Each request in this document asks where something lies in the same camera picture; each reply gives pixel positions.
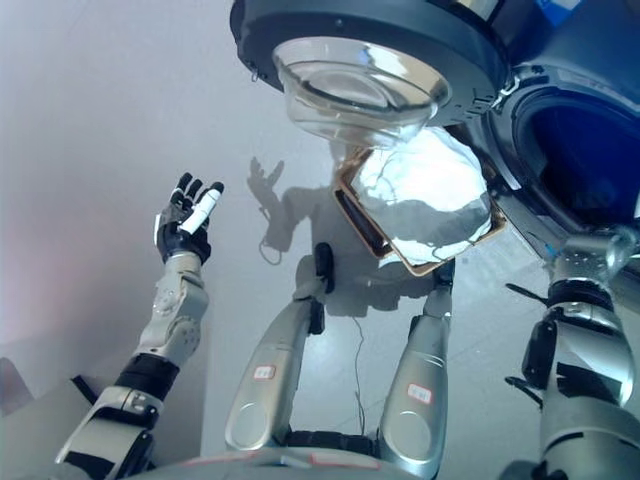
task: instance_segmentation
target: black joint cover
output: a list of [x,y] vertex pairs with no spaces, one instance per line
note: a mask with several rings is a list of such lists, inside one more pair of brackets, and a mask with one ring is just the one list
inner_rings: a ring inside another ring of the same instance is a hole
[[132,358],[115,385],[148,393],[164,401],[180,369],[168,360],[142,353]]
[[315,447],[346,450],[374,457],[376,445],[373,440],[362,435],[345,435],[339,432],[309,432],[301,430],[289,432],[285,439],[288,447]]
[[597,284],[581,280],[564,280],[549,287],[548,305],[564,302],[584,302],[613,312],[611,295]]

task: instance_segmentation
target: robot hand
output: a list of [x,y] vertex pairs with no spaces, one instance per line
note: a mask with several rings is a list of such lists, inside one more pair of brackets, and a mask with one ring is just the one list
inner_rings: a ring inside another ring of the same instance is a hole
[[200,193],[196,202],[195,196],[203,184],[200,179],[191,183],[192,179],[190,173],[182,175],[171,192],[169,205],[156,215],[154,243],[165,263],[178,251],[195,253],[203,264],[211,255],[207,238],[209,215],[224,191],[224,185],[214,182]]

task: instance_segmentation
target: sticker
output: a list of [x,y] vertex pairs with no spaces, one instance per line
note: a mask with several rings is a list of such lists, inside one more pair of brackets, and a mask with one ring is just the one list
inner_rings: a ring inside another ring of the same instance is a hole
[[271,380],[276,374],[276,367],[273,365],[260,365],[253,372],[254,380]]
[[220,455],[214,455],[213,457],[199,457],[187,460],[182,465],[195,466],[195,465],[208,465],[210,463],[226,463],[226,462],[238,462],[242,460],[249,460],[258,456],[259,452],[251,450],[250,452],[225,452]]
[[536,0],[545,17],[557,27],[571,16],[582,0]]
[[321,451],[311,454],[311,463],[324,467],[369,468],[378,470],[380,464],[375,458],[354,453]]
[[410,383],[409,388],[407,389],[407,395],[414,400],[418,400],[420,403],[431,405],[431,390],[428,388],[421,387],[415,383]]

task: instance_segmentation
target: robot finger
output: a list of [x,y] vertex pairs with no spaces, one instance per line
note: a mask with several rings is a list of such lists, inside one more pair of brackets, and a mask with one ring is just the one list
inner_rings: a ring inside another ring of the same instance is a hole
[[179,205],[182,202],[182,200],[184,199],[184,190],[187,188],[187,185],[189,185],[189,182],[192,178],[193,175],[191,175],[189,172],[185,172],[182,177],[180,177],[176,188],[174,188],[173,192],[171,192],[171,198],[169,200],[170,203]]
[[193,206],[193,213],[179,228],[193,234],[209,218],[222,192],[224,192],[224,185],[221,182],[214,182],[198,203]]
[[202,187],[202,181],[197,178],[189,187],[186,195],[184,196],[184,202],[182,203],[183,210],[189,210],[193,206],[193,199],[195,198],[198,190]]

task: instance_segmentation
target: white fingertip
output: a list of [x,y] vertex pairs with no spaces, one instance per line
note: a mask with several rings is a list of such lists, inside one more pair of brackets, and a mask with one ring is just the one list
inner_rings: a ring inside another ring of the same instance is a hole
[[193,207],[193,213],[180,225],[180,230],[184,230],[193,235],[193,233],[200,228],[200,225],[209,218],[209,215],[211,215],[211,212],[213,212],[213,209],[216,207],[220,195],[221,193],[218,190],[209,190],[202,200]]
[[156,219],[153,223],[153,244],[158,246],[158,229],[160,228],[160,214],[156,215]]

